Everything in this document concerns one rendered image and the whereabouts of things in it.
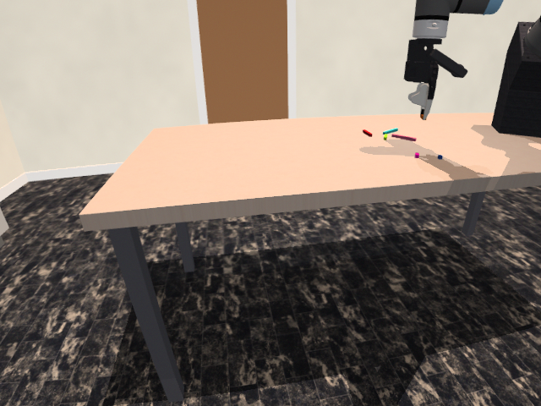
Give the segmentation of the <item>pink rod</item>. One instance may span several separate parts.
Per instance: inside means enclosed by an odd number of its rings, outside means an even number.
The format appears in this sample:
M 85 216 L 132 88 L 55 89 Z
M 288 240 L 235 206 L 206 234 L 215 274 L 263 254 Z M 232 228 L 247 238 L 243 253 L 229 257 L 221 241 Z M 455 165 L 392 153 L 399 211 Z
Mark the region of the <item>pink rod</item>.
M 398 138 L 398 139 L 404 139 L 404 140 L 411 140 L 411 141 L 416 141 L 416 139 L 417 139 L 417 138 L 408 137 L 408 136 L 399 135 L 399 134 L 392 134 L 391 137 Z

